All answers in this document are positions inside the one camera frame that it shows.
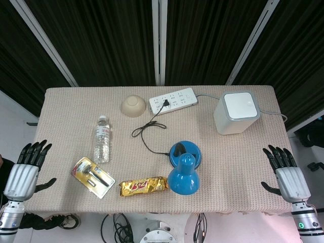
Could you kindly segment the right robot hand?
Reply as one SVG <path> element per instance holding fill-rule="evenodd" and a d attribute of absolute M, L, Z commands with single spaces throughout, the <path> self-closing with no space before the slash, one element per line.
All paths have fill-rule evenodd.
<path fill-rule="evenodd" d="M 263 148 L 279 188 L 270 187 L 261 182 L 263 188 L 273 194 L 281 196 L 289 203 L 306 202 L 311 197 L 310 190 L 302 170 L 297 166 L 292 153 L 286 148 L 269 145 Z"/>

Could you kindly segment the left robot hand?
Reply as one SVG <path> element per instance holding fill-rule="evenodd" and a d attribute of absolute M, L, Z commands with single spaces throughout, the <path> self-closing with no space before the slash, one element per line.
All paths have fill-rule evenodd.
<path fill-rule="evenodd" d="M 23 202 L 33 194 L 51 187 L 56 178 L 44 184 L 37 184 L 38 176 L 45 161 L 51 143 L 47 140 L 28 143 L 20 152 L 16 163 L 3 159 L 1 167 L 1 190 L 7 201 Z"/>

